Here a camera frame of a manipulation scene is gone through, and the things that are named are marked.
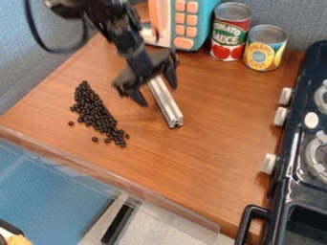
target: toy stove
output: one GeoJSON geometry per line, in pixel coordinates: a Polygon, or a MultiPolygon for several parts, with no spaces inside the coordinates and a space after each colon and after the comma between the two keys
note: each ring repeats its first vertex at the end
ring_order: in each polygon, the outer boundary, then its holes
{"type": "Polygon", "coordinates": [[[246,207],[235,244],[247,243],[254,218],[265,221],[260,244],[327,244],[327,41],[308,49],[295,89],[284,88],[279,103],[274,124],[285,132],[263,166],[270,208],[246,207]]]}

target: tomato sauce can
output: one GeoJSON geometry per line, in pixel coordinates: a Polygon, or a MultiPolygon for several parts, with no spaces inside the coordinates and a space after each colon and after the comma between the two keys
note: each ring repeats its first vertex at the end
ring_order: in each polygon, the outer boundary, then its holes
{"type": "Polygon", "coordinates": [[[272,71],[280,65],[286,44],[287,35],[281,28],[272,25],[253,27],[243,60],[253,70],[272,71]]]}
{"type": "Polygon", "coordinates": [[[214,10],[210,54],[220,60],[233,61],[243,57],[251,10],[240,3],[225,3],[214,10]]]}

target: white knob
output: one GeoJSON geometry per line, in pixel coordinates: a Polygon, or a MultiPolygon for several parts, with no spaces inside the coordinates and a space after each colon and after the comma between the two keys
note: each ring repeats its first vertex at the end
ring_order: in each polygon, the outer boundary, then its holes
{"type": "Polygon", "coordinates": [[[272,175],[275,162],[276,162],[275,154],[270,154],[270,153],[266,154],[265,161],[263,162],[261,171],[268,175],[272,175]]]}
{"type": "Polygon", "coordinates": [[[309,112],[304,118],[304,124],[309,129],[314,129],[319,124],[319,117],[315,112],[309,112]]]}
{"type": "Polygon", "coordinates": [[[292,88],[283,88],[283,91],[279,98],[279,103],[283,105],[288,105],[291,100],[292,92],[292,88]]]}
{"type": "Polygon", "coordinates": [[[287,116],[287,108],[278,107],[276,115],[274,116],[273,124],[276,126],[283,126],[287,116]]]}

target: black cable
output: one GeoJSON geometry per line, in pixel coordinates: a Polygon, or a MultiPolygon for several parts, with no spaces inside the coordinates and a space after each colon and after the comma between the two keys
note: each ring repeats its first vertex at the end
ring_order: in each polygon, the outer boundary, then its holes
{"type": "Polygon", "coordinates": [[[82,25],[83,25],[83,34],[82,34],[82,38],[80,39],[80,41],[76,44],[76,46],[73,46],[71,48],[67,48],[67,49],[51,49],[48,48],[45,43],[43,42],[42,38],[40,37],[40,35],[38,34],[37,28],[35,26],[35,22],[33,20],[33,14],[32,14],[32,8],[31,8],[31,3],[30,0],[25,0],[25,14],[26,14],[26,18],[32,33],[32,36],[34,37],[36,43],[45,51],[52,53],[52,54],[67,54],[67,53],[72,53],[78,49],[80,49],[81,47],[83,47],[88,39],[89,39],[89,32],[88,32],[88,27],[87,27],[87,20],[84,16],[82,16],[81,21],[82,21],[82,25]]]}

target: burner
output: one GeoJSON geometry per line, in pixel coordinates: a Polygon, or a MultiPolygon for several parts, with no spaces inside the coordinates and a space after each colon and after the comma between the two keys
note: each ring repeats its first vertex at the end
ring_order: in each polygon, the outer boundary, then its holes
{"type": "Polygon", "coordinates": [[[309,171],[327,185],[327,135],[323,131],[318,131],[308,144],[305,159],[309,171]]]}
{"type": "Polygon", "coordinates": [[[325,79],[321,87],[316,90],[315,103],[321,113],[327,114],[327,79],[325,79]]]}

